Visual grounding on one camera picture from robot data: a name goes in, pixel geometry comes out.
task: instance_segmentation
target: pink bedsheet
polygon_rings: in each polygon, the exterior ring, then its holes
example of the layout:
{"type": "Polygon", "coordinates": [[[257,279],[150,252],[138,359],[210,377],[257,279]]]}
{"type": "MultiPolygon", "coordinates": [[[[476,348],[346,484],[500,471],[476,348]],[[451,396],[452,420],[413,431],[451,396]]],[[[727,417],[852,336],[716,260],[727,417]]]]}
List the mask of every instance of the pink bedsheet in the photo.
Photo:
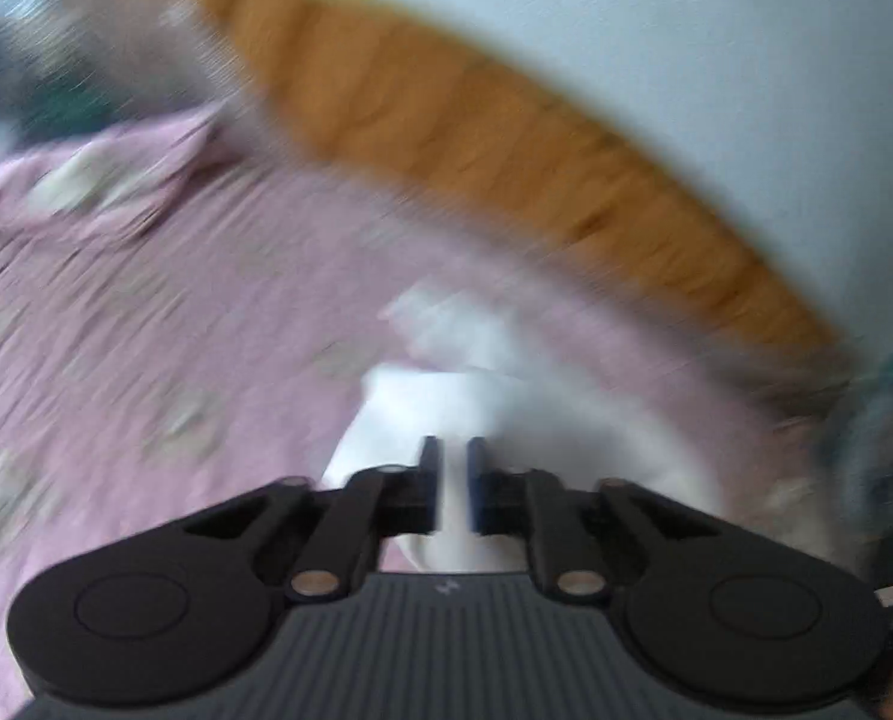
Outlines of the pink bedsheet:
{"type": "Polygon", "coordinates": [[[789,465],[768,413],[579,282],[390,188],[218,162],[215,134],[193,116],[110,138],[145,143],[163,180],[104,218],[24,210],[54,154],[0,172],[0,718],[26,695],[3,634],[19,586],[275,477],[318,477],[360,375],[406,359],[377,314],[421,279],[513,307],[554,354],[645,400],[737,514],[789,465]]]}

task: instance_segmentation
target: wooden headboard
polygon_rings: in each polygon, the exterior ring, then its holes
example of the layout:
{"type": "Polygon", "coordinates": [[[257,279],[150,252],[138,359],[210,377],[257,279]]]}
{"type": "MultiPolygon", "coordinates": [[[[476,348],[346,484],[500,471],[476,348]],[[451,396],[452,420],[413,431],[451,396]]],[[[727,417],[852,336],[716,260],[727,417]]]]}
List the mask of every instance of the wooden headboard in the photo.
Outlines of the wooden headboard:
{"type": "Polygon", "coordinates": [[[688,189],[482,47],[372,0],[199,1],[320,156],[441,190],[743,341],[835,341],[688,189]]]}

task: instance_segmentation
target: pink blanket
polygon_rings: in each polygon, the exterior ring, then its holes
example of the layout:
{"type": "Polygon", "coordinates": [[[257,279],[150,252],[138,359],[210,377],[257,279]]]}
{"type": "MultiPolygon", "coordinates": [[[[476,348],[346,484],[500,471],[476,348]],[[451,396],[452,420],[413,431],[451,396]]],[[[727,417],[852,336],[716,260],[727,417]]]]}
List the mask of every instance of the pink blanket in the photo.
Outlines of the pink blanket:
{"type": "Polygon", "coordinates": [[[405,359],[379,310],[421,279],[514,308],[554,354],[645,400],[738,511],[789,462],[769,415],[579,283],[389,188],[233,159],[213,122],[100,138],[101,162],[145,170],[112,207],[28,204],[82,143],[0,166],[0,720],[26,695],[3,634],[19,586],[275,477],[318,477],[360,375],[405,359]]]}

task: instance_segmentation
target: plastic bag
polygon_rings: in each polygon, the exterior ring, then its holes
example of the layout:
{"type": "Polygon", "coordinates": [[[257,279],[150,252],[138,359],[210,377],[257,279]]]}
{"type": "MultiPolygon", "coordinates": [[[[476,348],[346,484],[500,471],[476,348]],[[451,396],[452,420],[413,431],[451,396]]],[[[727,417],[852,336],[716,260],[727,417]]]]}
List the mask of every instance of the plastic bag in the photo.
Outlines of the plastic bag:
{"type": "Polygon", "coordinates": [[[0,0],[0,158],[224,100],[234,137],[277,137],[189,0],[0,0]]]}

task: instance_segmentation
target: wall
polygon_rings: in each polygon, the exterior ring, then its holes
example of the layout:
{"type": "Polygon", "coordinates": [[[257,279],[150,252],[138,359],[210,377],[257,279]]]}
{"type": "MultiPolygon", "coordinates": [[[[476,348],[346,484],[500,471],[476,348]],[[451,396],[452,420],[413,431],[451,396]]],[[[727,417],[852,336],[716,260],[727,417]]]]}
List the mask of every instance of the wall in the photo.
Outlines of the wall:
{"type": "Polygon", "coordinates": [[[893,0],[398,1],[611,119],[893,346],[893,0]]]}

